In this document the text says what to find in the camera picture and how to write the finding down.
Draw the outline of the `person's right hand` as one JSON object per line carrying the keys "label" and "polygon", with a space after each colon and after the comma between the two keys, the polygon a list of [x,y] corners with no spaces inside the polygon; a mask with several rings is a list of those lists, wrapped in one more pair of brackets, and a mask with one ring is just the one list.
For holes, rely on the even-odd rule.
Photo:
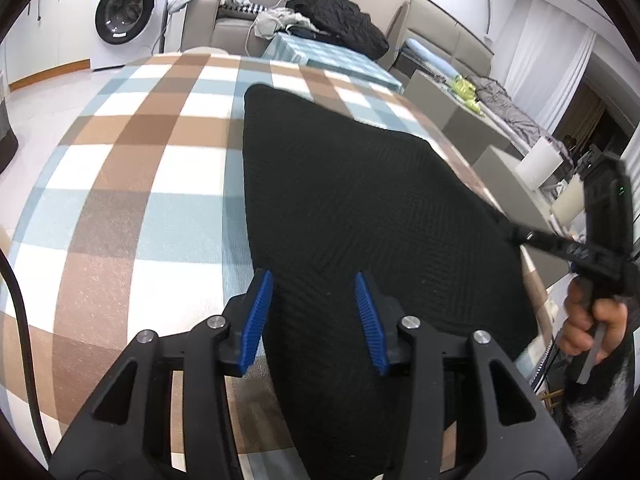
{"label": "person's right hand", "polygon": [[602,323],[605,333],[594,359],[594,364],[598,365],[622,344],[627,329],[628,307],[614,298],[592,301],[590,294],[591,283],[581,276],[568,285],[564,300],[567,318],[558,345],[568,356],[580,356],[593,347],[594,338],[590,330]]}

